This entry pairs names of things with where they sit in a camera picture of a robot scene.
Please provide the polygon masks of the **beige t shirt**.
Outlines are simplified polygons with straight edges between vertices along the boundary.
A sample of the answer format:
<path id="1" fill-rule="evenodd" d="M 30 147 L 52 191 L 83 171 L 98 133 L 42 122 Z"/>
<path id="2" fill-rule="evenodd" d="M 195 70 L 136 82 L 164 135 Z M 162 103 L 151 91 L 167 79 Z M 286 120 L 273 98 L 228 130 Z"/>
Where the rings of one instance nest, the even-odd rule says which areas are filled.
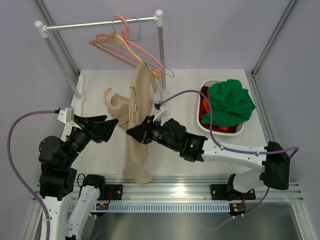
<path id="1" fill-rule="evenodd" d="M 158 91 L 158 84 L 153 71 L 143 60 L 139 62 L 130 85 L 129 107 L 120 110 L 107 108 L 108 113 L 118 119 L 118 126 L 124 131 L 140 125 L 149 116 L 153 107 L 150 89 Z M 122 174 L 137 184 L 149 183 L 153 177 L 143 165 L 148 156 L 148 146 L 126 136 L 129 159 Z"/>

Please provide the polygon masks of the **beige wooden hanger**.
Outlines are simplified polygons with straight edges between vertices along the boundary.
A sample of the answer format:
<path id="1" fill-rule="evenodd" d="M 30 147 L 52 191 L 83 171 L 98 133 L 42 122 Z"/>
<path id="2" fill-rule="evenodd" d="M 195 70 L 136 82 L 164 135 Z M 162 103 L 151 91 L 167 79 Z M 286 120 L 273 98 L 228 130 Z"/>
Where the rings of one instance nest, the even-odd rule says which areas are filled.
<path id="1" fill-rule="evenodd" d="M 115 93 L 112 88 L 104 92 L 103 101 L 105 106 L 113 111 L 128 108 L 130 104 L 128 98 Z"/>

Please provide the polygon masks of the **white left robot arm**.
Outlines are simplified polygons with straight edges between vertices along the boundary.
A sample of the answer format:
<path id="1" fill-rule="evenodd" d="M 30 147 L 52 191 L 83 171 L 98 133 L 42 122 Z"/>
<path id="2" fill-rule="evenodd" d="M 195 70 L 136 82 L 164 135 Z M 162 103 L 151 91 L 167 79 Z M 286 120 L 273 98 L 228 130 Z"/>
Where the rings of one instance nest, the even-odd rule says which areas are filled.
<path id="1" fill-rule="evenodd" d="M 103 176 L 87 175 L 75 211 L 67 218 L 77 176 L 72 164 L 91 141 L 108 142 L 119 121 L 108 120 L 106 115 L 81 117 L 64 110 L 58 113 L 57 119 L 70 126 L 71 132 L 65 141 L 48 136 L 38 147 L 41 163 L 39 195 L 45 228 L 42 234 L 47 240 L 79 240 L 91 207 L 107 195 L 107 187 Z"/>

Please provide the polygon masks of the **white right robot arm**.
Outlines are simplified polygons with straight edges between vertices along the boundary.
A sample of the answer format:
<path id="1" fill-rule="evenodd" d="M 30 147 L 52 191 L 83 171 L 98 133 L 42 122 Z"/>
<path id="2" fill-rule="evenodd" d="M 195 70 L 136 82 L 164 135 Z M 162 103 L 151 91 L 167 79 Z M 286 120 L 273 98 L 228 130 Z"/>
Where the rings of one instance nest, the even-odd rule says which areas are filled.
<path id="1" fill-rule="evenodd" d="M 281 145 L 274 141 L 258 147 L 214 142 L 205 136 L 187 132 L 185 126 L 172 118 L 161 123 L 153 116 L 147 116 L 126 134 L 140 144 L 156 142 L 192 163 L 225 162 L 247 167 L 248 171 L 229 176 L 225 188 L 229 201 L 257 187 L 282 191 L 289 188 L 291 160 Z"/>

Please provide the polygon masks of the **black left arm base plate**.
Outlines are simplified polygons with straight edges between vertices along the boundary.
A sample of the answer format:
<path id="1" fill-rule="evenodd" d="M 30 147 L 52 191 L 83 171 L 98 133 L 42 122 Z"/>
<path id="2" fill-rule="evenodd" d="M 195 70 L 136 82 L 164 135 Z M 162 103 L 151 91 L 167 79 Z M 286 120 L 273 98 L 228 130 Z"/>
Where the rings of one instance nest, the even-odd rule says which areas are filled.
<path id="1" fill-rule="evenodd" d="M 107 184 L 100 194 L 99 201 L 121 201 L 123 196 L 122 184 Z"/>

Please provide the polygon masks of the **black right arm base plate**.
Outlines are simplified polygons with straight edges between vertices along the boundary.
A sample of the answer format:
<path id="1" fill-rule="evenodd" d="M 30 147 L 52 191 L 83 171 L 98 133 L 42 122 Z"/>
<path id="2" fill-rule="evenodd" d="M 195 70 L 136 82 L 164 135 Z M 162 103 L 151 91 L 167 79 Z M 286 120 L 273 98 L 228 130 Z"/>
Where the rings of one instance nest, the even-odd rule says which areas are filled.
<path id="1" fill-rule="evenodd" d="M 213 201 L 242 201 L 245 200 L 255 200 L 256 194 L 255 190 L 251 189 L 246 193 L 242 193 L 234 190 L 231 186 L 227 184 L 211 184 L 210 194 Z"/>

